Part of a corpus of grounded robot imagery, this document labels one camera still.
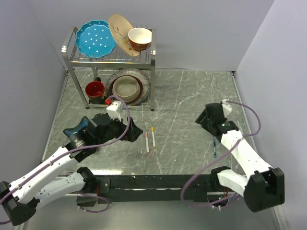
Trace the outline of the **white pen orange end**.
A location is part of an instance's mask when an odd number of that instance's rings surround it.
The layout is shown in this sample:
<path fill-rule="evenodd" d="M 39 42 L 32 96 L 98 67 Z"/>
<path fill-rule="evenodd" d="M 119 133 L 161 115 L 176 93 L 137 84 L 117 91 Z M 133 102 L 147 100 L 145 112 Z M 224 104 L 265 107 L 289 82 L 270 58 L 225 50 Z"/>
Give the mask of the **white pen orange end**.
<path fill-rule="evenodd" d="M 150 154 L 148 137 L 145 137 L 146 153 Z"/>

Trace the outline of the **white pen yellow end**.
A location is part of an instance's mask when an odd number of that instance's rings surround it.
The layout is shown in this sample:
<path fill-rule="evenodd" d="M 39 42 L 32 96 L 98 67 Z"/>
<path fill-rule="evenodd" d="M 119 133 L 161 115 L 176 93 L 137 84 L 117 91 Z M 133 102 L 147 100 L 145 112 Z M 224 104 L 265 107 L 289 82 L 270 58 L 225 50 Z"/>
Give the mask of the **white pen yellow end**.
<path fill-rule="evenodd" d="M 156 141 L 155 141 L 155 136 L 154 136 L 154 131 L 151 131 L 152 133 L 152 141 L 153 141 L 153 148 L 156 148 Z"/>

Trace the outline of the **blue pen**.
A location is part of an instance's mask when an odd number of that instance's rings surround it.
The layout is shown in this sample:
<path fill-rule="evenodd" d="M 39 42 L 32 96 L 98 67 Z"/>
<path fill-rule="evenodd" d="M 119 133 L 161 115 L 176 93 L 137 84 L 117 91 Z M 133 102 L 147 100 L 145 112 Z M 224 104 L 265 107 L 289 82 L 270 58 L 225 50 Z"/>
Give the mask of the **blue pen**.
<path fill-rule="evenodd" d="M 213 155 L 214 155 L 214 158 L 217 159 L 216 138 L 215 137 L 213 137 Z"/>

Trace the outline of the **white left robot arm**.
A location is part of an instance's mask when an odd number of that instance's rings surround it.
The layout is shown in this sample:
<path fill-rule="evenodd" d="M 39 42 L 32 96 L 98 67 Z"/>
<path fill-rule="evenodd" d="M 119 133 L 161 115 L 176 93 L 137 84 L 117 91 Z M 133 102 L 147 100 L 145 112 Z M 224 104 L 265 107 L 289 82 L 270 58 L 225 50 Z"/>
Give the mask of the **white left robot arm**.
<path fill-rule="evenodd" d="M 0 183 L 0 203 L 13 226 L 27 222 L 39 208 L 72 192 L 89 193 L 96 189 L 94 174 L 81 167 L 69 176 L 56 181 L 64 170 L 96 153 L 97 148 L 118 140 L 134 142 L 143 131 L 132 118 L 128 125 L 108 114 L 83 117 L 73 128 L 63 130 L 68 140 L 51 157 L 25 176 L 11 183 Z"/>

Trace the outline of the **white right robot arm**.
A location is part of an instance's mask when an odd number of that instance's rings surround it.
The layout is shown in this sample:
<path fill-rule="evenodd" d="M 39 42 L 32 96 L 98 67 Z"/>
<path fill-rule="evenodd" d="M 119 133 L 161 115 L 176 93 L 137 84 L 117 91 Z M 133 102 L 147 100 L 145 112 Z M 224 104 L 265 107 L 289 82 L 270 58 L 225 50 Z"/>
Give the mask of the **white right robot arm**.
<path fill-rule="evenodd" d="M 227 120 L 231 112 L 232 106 L 226 100 L 209 103 L 195 121 L 230 151 L 245 173 L 242 176 L 228 167 L 213 169 L 211 188 L 233 190 L 244 198 L 252 212 L 282 205 L 285 202 L 283 171 L 271 167 L 249 145 L 237 125 Z"/>

